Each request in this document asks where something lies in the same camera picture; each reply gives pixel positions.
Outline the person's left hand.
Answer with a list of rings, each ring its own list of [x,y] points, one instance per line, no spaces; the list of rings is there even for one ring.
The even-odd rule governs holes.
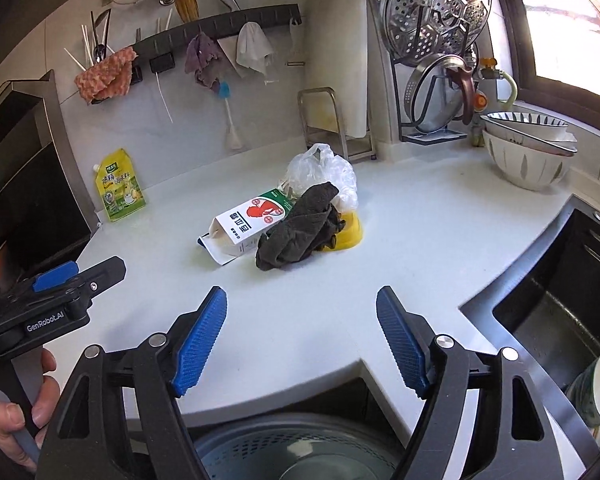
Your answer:
[[[27,476],[38,470],[46,428],[60,397],[50,377],[57,364],[52,352],[31,350],[0,363],[0,452],[7,466]]]

